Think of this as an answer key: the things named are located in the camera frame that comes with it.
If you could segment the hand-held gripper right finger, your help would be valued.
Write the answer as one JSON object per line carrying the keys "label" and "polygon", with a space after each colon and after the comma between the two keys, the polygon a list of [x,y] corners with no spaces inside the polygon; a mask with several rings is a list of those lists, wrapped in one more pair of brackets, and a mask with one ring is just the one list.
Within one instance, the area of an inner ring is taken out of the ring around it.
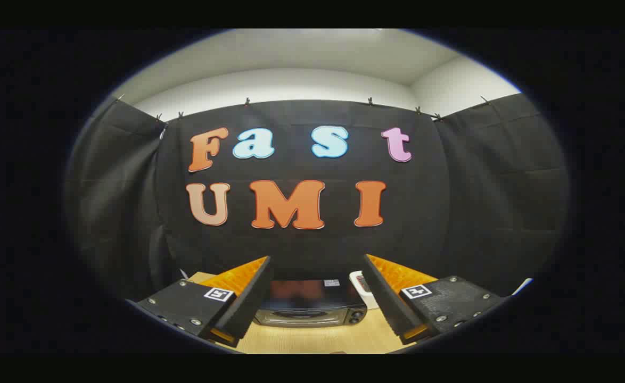
{"label": "hand-held gripper right finger", "polygon": [[364,279],[404,345],[454,331],[509,299],[463,277],[436,278],[370,254],[362,260]]}

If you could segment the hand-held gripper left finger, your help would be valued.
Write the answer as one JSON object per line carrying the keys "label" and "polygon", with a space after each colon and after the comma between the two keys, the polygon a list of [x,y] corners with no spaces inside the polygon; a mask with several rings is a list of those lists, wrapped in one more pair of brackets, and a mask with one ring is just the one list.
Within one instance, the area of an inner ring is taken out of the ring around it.
{"label": "hand-held gripper left finger", "polygon": [[197,282],[180,279],[137,308],[189,335],[236,347],[268,295],[272,259],[261,257]]}

